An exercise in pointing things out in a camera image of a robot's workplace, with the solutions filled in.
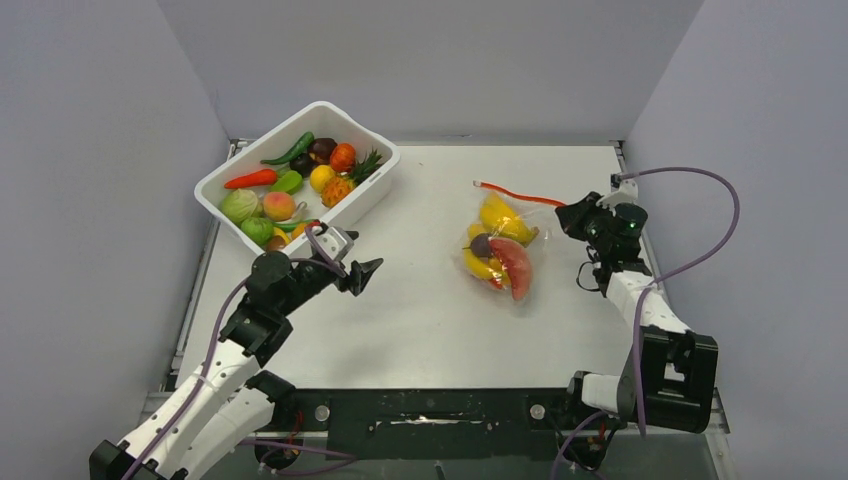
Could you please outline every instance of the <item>robotic arm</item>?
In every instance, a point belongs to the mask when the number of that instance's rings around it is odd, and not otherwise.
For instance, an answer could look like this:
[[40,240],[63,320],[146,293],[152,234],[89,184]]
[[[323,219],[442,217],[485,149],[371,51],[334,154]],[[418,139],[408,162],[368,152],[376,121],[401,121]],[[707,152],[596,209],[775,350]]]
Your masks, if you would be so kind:
[[[332,284],[359,295],[383,263],[382,259],[353,262],[350,272],[339,275],[344,273],[339,262],[357,236],[322,225],[312,258],[300,260],[296,268],[281,252],[257,257],[245,282],[247,293],[213,343],[206,374],[203,365],[198,367],[193,378],[118,445],[103,441],[89,458],[91,479],[198,479],[241,440],[268,424],[275,404],[289,400],[294,391],[287,381],[260,371],[293,331],[286,316]],[[329,268],[327,260],[342,270]],[[198,380],[202,385],[193,392]],[[168,425],[175,416],[178,420]]]
[[[718,346],[683,323],[656,290],[654,278],[639,258],[647,212],[635,205],[633,180],[613,175],[614,191],[591,192],[580,202],[556,209],[560,225],[571,238],[588,244],[589,261],[600,293],[630,326],[639,296],[651,289],[642,306],[639,368],[646,424],[694,433],[709,424],[715,386]],[[569,413],[584,418],[602,410],[624,422],[636,418],[637,384],[633,356],[619,376],[577,372],[569,385]]]

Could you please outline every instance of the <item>white table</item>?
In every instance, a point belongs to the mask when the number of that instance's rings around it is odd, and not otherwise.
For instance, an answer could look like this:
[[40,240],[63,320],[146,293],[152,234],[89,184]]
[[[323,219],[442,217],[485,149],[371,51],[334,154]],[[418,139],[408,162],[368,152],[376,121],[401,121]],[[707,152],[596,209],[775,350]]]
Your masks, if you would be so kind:
[[[552,208],[540,207],[551,236],[521,308],[455,258],[485,193],[473,180],[574,202],[609,191],[620,171],[612,146],[402,146],[401,155],[392,191],[355,226],[346,262],[385,263],[360,297],[330,287],[297,310],[266,369],[299,388],[558,387],[576,370],[621,373],[630,330],[600,294],[575,284],[585,245],[558,229]],[[253,258],[219,230],[178,383],[202,360],[221,302]]]

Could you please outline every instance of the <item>peach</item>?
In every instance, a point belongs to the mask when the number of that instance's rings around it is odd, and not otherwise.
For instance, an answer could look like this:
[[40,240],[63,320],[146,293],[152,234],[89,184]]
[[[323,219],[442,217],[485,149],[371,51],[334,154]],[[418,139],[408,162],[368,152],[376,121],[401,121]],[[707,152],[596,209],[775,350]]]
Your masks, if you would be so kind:
[[294,215],[297,204],[291,195],[285,192],[270,192],[262,199],[265,215],[275,222],[288,220]]

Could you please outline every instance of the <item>silver screw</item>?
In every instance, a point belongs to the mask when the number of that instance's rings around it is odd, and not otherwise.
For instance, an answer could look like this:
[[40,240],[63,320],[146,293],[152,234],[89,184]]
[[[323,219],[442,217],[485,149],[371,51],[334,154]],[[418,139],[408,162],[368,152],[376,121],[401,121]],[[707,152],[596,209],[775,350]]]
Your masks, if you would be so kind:
[[315,409],[315,420],[326,422],[330,418],[330,409],[326,405],[318,405]]
[[542,420],[545,418],[545,407],[539,405],[538,403],[530,407],[530,416],[533,417],[534,420]]

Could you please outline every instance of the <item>cabbage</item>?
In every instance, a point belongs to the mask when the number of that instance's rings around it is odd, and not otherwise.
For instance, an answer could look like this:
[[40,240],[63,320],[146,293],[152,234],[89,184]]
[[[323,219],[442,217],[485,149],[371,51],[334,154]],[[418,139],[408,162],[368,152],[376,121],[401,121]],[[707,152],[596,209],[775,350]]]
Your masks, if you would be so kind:
[[241,231],[257,245],[263,246],[274,235],[274,224],[267,218],[251,217],[241,222]]
[[240,188],[224,198],[220,209],[231,222],[240,225],[245,219],[262,214],[262,202],[253,190]]

